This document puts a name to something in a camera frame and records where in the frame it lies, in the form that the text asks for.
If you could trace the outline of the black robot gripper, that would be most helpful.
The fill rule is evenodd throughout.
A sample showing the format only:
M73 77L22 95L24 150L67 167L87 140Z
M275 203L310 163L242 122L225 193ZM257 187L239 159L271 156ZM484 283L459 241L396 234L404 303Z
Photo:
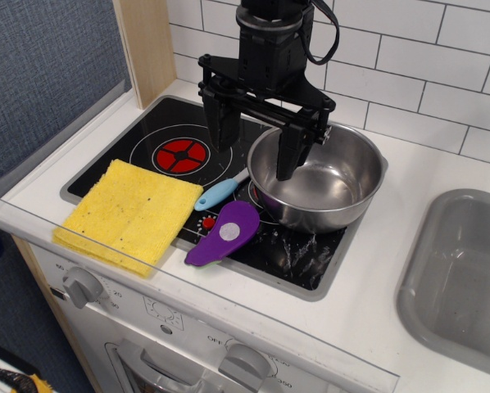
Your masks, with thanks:
M314 143L329 136L327 118L335 104L306 78L308 63L322 66L336 52L318 58L310 49L312 15L267 19L238 15L238 57L205 54L202 97L211 145L229 150L238 140L243 114L280 127L276 178L289 180L305 163Z

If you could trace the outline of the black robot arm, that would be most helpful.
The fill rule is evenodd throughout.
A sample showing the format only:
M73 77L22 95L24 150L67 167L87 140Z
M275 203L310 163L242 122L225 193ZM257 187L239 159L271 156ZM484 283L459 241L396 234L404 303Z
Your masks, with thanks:
M340 33L317 59L310 43L314 13L320 10L332 23L338 19L323 1L242 1L236 11L240 27L238 58L205 54L199 84L212 146L229 149L238 139L241 115L281 130L276 177L293 176L313 144L329 137L329 114L335 102L306 78L306 66L322 66L338 49Z

